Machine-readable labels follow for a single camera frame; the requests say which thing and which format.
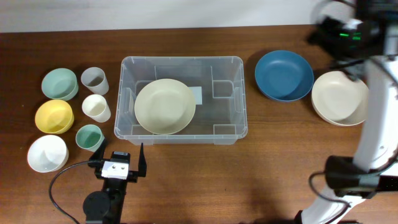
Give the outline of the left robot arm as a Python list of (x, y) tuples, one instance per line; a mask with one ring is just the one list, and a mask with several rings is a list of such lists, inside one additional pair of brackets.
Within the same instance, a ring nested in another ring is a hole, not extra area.
[(114, 151), (109, 159), (105, 159), (106, 146), (107, 141), (103, 141), (89, 158), (89, 166), (94, 168), (96, 178), (103, 180), (103, 186), (100, 191), (90, 193), (83, 202), (86, 223), (120, 223), (128, 183), (136, 183), (138, 178), (146, 176), (143, 144), (137, 171), (129, 169), (131, 155), (128, 152)]

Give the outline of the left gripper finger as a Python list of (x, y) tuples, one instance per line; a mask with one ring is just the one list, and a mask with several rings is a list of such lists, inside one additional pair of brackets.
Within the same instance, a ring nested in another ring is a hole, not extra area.
[(103, 159), (104, 152), (107, 146), (107, 140), (104, 139), (99, 148), (91, 155), (90, 161), (100, 161)]
[(141, 144), (140, 153), (139, 153), (139, 162), (138, 162), (138, 176), (146, 177), (147, 173), (147, 162), (144, 155), (144, 144)]

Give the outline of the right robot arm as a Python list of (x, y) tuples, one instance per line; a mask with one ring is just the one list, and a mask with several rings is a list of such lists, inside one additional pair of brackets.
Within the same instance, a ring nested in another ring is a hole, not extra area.
[(330, 156), (321, 172), (326, 186), (294, 223), (339, 223), (379, 192), (397, 190), (397, 1), (356, 1), (343, 23), (326, 17), (308, 42), (319, 45), (337, 68), (362, 66), (369, 88), (368, 117), (353, 157)]

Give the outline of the beige plate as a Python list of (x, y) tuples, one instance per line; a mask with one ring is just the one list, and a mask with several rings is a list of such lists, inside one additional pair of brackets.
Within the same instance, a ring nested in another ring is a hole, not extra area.
[(350, 80), (343, 72), (321, 75), (312, 88), (312, 106), (326, 122), (336, 126), (355, 126), (368, 117), (367, 85)]

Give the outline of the yellow bowl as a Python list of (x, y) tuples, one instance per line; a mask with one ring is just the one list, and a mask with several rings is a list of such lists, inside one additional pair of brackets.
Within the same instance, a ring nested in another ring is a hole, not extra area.
[(47, 134), (62, 134), (74, 123), (72, 107), (63, 100), (49, 100), (35, 114), (36, 127)]

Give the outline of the blue plate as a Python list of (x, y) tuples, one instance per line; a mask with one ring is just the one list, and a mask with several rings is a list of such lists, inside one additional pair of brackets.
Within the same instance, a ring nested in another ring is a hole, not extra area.
[(299, 54), (275, 50), (259, 59), (256, 84), (263, 95), (274, 101), (297, 101), (310, 93), (315, 76), (310, 64)]

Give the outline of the cream plate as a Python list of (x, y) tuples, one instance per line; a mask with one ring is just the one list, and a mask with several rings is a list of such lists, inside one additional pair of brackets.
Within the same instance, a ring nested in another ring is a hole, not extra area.
[(158, 135), (183, 130), (193, 119), (195, 110), (196, 101), (191, 89), (178, 80), (168, 78), (147, 84), (134, 103), (138, 123)]

